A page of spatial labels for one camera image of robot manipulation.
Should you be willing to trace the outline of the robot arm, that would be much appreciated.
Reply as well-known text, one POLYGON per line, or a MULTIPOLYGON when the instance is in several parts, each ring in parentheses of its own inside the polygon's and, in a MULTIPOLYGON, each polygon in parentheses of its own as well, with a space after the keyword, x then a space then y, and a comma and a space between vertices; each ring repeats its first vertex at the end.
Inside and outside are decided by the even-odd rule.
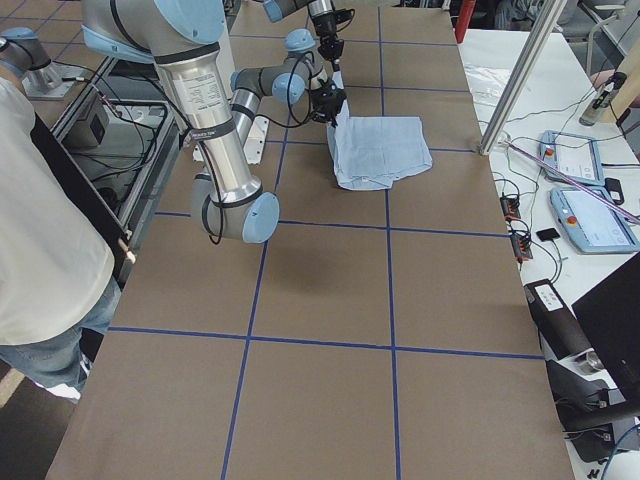
POLYGON ((335 72, 340 70, 344 41, 339 32, 342 24, 349 25, 353 20, 354 9, 337 9, 329 0, 265 0, 263 8, 272 23, 306 8, 320 42, 320 55, 331 63, 335 72))
POLYGON ((352 13, 330 1, 266 1, 271 22, 306 9, 314 29, 285 39, 287 55, 275 66, 221 77, 218 56, 226 30, 220 1, 85 1, 85 44, 103 55, 155 67, 162 90, 181 121, 188 143, 198 146, 206 171, 193 183, 195 219, 212 242, 223 238, 263 243, 279 220, 277 197, 254 176, 244 146, 263 98, 292 106, 310 101, 305 118, 335 124, 346 98, 332 80, 344 42, 340 23, 352 13))

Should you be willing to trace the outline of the spare robot base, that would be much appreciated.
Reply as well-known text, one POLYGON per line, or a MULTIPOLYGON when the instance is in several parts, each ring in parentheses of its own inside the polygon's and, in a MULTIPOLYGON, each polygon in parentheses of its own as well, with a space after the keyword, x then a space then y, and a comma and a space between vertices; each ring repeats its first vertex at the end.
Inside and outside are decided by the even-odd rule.
POLYGON ((87 68, 54 62, 36 33, 27 27, 1 32, 1 63, 16 72, 27 96, 35 100, 63 99, 89 77, 87 68))

